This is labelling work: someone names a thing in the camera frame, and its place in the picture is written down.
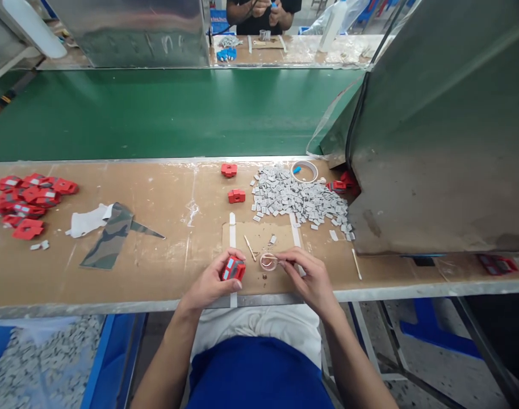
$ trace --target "black shirt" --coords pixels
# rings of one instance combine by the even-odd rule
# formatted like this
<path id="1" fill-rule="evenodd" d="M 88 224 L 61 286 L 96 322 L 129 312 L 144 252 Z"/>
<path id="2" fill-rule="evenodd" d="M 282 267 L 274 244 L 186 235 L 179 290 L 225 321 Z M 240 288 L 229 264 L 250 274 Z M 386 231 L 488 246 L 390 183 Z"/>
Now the black shirt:
<path id="1" fill-rule="evenodd" d="M 232 1 L 235 4 L 243 5 L 248 3 L 249 1 L 256 0 L 228 0 Z M 297 13 L 301 10 L 301 1 L 302 0 L 281 0 L 282 8 L 285 12 L 290 12 L 291 14 Z M 258 35 L 260 30 L 270 30 L 271 35 L 279 35 L 282 34 L 281 25 L 277 23 L 276 26 L 271 27 L 269 25 L 269 14 L 271 14 L 271 7 L 265 10 L 265 13 L 261 17 L 254 17 L 252 13 L 250 13 L 250 17 L 244 20 L 241 24 L 237 25 L 237 34 L 239 35 Z"/>

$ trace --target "worker in black shirt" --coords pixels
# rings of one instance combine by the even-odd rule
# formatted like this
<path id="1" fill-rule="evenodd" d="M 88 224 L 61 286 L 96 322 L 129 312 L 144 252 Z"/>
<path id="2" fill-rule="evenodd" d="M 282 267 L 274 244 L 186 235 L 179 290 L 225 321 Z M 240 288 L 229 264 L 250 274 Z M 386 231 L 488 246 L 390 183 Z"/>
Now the worker in black shirt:
<path id="1" fill-rule="evenodd" d="M 260 30 L 279 35 L 292 26 L 301 1 L 276 0 L 272 7 L 271 0 L 227 0 L 227 22 L 237 25 L 239 35 L 258 35 Z"/>

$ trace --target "green conveyor belt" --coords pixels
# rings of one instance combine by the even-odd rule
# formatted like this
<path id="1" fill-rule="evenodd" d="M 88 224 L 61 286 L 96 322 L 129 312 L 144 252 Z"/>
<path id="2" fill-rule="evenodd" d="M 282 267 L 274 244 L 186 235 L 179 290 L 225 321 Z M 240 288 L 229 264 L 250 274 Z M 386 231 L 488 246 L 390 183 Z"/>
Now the green conveyor belt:
<path id="1" fill-rule="evenodd" d="M 0 114 L 0 161 L 303 155 L 329 103 L 360 74 L 41 72 Z M 322 135 L 351 96 L 345 95 Z"/>

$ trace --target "white paper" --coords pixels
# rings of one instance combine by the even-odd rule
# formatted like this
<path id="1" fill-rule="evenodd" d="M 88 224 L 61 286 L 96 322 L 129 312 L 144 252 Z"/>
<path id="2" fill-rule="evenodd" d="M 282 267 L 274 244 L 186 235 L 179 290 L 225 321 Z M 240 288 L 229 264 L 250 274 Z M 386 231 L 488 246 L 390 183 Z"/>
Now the white paper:
<path id="1" fill-rule="evenodd" d="M 106 206 L 101 203 L 98 208 L 88 213 L 72 213 L 70 230 L 65 234 L 77 239 L 99 227 L 106 226 L 106 219 L 109 219 L 112 214 L 112 206 L 112 204 Z"/>

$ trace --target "hand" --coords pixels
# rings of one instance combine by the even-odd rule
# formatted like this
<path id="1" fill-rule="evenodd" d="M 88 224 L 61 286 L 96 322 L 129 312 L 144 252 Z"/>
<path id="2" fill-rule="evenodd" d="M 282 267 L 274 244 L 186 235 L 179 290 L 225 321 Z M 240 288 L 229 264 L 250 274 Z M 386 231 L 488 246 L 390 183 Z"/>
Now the hand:
<path id="1" fill-rule="evenodd" d="M 271 14 L 269 15 L 269 25 L 274 27 L 278 24 L 279 20 L 282 17 L 282 13 L 284 13 L 284 9 L 282 9 L 281 0 L 276 0 L 275 4 L 277 8 L 274 9 L 271 7 Z"/>
<path id="2" fill-rule="evenodd" d="M 339 308 L 339 303 L 333 294 L 328 271 L 322 261 L 314 258 L 301 247 L 293 247 L 275 256 L 280 260 L 279 264 L 294 282 L 299 295 L 322 320 L 329 317 L 334 308 Z M 300 277 L 294 264 L 303 267 L 307 275 Z"/>
<path id="3" fill-rule="evenodd" d="M 250 0 L 250 4 L 253 5 L 252 15 L 256 18 L 261 17 L 268 7 L 271 7 L 269 0 Z"/>
<path id="4" fill-rule="evenodd" d="M 240 250 L 231 247 L 225 250 L 195 280 L 191 288 L 180 300 L 178 307 L 185 310 L 201 311 L 218 298 L 241 290 L 242 283 L 236 278 L 227 281 L 222 281 L 220 278 L 221 272 L 225 268 L 225 264 L 230 256 L 246 260 L 246 257 Z"/>

